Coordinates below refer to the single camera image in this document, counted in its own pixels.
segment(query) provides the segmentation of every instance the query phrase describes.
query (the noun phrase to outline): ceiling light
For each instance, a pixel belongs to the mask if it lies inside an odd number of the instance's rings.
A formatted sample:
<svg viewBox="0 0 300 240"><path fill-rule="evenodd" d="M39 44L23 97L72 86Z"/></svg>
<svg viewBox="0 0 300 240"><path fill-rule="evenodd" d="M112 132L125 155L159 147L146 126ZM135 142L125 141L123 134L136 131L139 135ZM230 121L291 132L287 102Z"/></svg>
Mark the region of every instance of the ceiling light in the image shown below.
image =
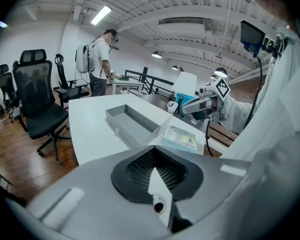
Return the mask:
<svg viewBox="0 0 300 240"><path fill-rule="evenodd" d="M6 28L6 27L8 27L8 25L5 24L4 22L0 21L0 27Z"/></svg>
<svg viewBox="0 0 300 240"><path fill-rule="evenodd" d="M224 68L221 68L221 67L219 67L219 68L217 68L215 71L214 71L214 73L216 74L216 75L219 75L220 77L225 77L225 78L227 78L228 77L228 73L226 72L226 70L224 69Z"/></svg>
<svg viewBox="0 0 300 240"><path fill-rule="evenodd" d="M99 21L101 19L103 19L106 14L108 14L112 9L109 8L108 6L104 6L102 10L99 11L99 13L94 17L94 19L92 19L91 23L93 25L96 25L97 23L99 23Z"/></svg>
<svg viewBox="0 0 300 240"><path fill-rule="evenodd" d="M152 53L152 56L155 58L162 58L162 53L159 51L155 51L154 53Z"/></svg>

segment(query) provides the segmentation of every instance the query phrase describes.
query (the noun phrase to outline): ceiling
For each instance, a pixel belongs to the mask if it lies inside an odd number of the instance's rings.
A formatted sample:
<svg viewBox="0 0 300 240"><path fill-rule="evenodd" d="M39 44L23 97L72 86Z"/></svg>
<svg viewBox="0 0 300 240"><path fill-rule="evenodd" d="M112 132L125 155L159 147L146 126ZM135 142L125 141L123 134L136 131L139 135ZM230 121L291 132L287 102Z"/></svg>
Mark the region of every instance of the ceiling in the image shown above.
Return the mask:
<svg viewBox="0 0 300 240"><path fill-rule="evenodd" d="M28 13L34 21L39 12L73 13L76 20L83 14L82 24L90 25L97 12L108 5L112 11L102 24L116 28L124 36L132 35L151 52L161 51L165 59L195 64L203 70L222 66L234 79L257 68L257 60L240 43L240 21L252 23L272 38L275 29L284 24L254 2L230 0L230 11L228 3L229 0L20 0L12 13ZM204 21L202 25L159 25L162 19L176 17ZM182 31L171 32L178 26ZM222 58L217 58L222 41ZM263 63L270 58L265 52L259 56Z"/></svg>

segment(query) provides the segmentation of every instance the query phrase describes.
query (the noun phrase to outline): wooden floor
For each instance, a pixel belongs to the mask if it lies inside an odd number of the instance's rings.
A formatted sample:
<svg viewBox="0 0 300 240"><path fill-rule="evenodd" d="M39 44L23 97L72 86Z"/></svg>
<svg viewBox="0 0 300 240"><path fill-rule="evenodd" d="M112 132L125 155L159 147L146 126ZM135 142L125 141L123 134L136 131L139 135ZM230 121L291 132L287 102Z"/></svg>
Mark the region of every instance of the wooden floor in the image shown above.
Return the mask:
<svg viewBox="0 0 300 240"><path fill-rule="evenodd" d="M119 94L120 90L121 88L117 88L116 94ZM106 91L106 95L110 94L111 86ZM70 131L64 129L60 135L70 136ZM13 184L9 186L9 191L27 201L77 166L71 140L57 142L62 166L55 161L51 144L43 149L45 156L39 156L36 150L47 139L48 137L31 139L18 121L11 123L9 118L6 118L0 123L0 174Z"/></svg>

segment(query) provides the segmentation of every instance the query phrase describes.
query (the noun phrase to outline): white sleeve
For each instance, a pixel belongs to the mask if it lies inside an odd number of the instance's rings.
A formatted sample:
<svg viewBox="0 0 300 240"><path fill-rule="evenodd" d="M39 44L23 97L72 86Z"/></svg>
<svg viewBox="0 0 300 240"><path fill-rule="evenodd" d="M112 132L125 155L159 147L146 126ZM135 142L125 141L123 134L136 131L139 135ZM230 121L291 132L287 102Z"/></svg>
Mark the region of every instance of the white sleeve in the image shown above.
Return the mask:
<svg viewBox="0 0 300 240"><path fill-rule="evenodd" d="M102 61L110 61L109 48L105 42L99 46L99 56Z"/></svg>
<svg viewBox="0 0 300 240"><path fill-rule="evenodd" d="M273 65L274 62L273 59L271 59L264 85L261 91L259 92L258 98L256 100L253 115L260 106L264 95L267 91L269 82L272 77ZM241 133L245 126L246 120L250 114L251 108L252 104L238 102L234 98L228 96L224 101L223 110L221 111L226 120L222 121L221 124L230 131L233 131L237 134Z"/></svg>

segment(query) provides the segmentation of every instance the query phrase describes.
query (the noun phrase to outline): chair base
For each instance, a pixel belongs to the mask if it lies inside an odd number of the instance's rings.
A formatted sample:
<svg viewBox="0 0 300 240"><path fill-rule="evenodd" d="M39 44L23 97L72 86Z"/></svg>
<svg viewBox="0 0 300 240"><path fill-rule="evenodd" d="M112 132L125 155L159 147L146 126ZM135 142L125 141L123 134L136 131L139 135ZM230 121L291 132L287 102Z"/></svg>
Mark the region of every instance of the chair base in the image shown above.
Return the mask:
<svg viewBox="0 0 300 240"><path fill-rule="evenodd" d="M71 140L72 138L71 137L65 137L65 136L60 136L58 135L61 131L63 131L63 129L66 128L67 130L70 129L70 127L68 125L64 125L62 126L61 129L59 129L57 132L53 132L51 133L51 137L46 141L44 142L38 149L37 149L37 152L40 156L44 156L44 153L42 152L42 149L45 148L48 144L50 144L51 142L53 142L53 148L54 148L54 155L55 155L55 159L56 159L56 162L58 162L59 165L62 165L62 161L59 160L59 156L58 156L58 150L57 150L57 147L56 147L56 142L58 140Z"/></svg>

